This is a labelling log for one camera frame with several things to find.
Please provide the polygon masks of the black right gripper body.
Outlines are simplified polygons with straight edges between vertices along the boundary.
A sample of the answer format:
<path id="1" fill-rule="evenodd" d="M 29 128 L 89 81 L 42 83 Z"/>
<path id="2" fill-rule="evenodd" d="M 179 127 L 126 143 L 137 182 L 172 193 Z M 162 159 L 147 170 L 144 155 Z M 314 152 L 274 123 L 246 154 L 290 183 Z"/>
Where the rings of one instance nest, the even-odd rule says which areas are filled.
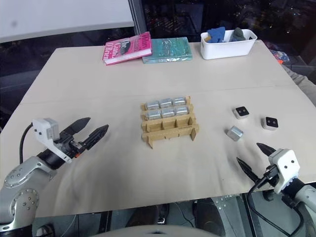
<path id="1" fill-rule="evenodd" d="M 257 188 L 261 188 L 266 183 L 269 183 L 272 187 L 275 187 L 279 181 L 279 169 L 277 165 L 270 165 L 267 167 L 263 177 L 258 181 Z"/>

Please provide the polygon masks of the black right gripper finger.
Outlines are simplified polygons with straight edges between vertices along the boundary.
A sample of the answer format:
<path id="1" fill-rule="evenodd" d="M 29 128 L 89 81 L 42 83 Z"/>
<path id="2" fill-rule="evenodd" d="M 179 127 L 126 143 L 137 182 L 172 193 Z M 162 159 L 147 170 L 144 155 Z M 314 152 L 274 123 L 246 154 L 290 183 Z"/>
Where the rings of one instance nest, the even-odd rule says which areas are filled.
<path id="1" fill-rule="evenodd" d="M 276 151 L 274 148 L 272 148 L 268 145 L 265 145 L 263 143 L 256 143 L 256 145 L 261 150 L 261 152 L 268 157 Z"/>
<path id="2" fill-rule="evenodd" d="M 240 165 L 242 171 L 254 182 L 257 183 L 260 178 L 252 171 L 252 168 L 244 162 L 242 159 L 237 158 L 238 164 Z"/>

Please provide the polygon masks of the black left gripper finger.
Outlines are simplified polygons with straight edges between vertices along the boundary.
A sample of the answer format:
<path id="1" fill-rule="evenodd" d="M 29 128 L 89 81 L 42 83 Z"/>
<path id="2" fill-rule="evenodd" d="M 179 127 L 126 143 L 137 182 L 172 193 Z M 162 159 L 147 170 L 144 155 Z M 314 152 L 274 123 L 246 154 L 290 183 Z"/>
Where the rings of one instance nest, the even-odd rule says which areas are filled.
<path id="1" fill-rule="evenodd" d="M 86 150 L 90 150 L 94 145 L 96 145 L 107 133 L 109 125 L 101 126 L 95 129 L 91 134 L 89 134 L 88 138 L 85 139 L 82 143 L 82 146 Z"/>
<path id="2" fill-rule="evenodd" d="M 77 134 L 86 127 L 89 121 L 90 121 L 90 117 L 78 119 L 75 122 L 73 122 L 71 125 L 66 127 L 64 129 L 64 132 L 70 135 Z"/>

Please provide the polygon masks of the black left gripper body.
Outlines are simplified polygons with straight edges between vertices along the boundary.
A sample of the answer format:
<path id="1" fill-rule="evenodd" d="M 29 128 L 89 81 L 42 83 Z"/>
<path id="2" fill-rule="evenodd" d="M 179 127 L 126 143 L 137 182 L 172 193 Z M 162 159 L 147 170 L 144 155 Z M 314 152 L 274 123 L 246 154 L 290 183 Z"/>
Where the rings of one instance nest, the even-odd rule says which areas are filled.
<path id="1" fill-rule="evenodd" d="M 87 138 L 82 141 L 76 141 L 74 135 L 78 131 L 63 130 L 60 132 L 60 138 L 56 141 L 56 147 L 66 154 L 69 158 L 76 158 L 82 154 L 87 147 Z"/>

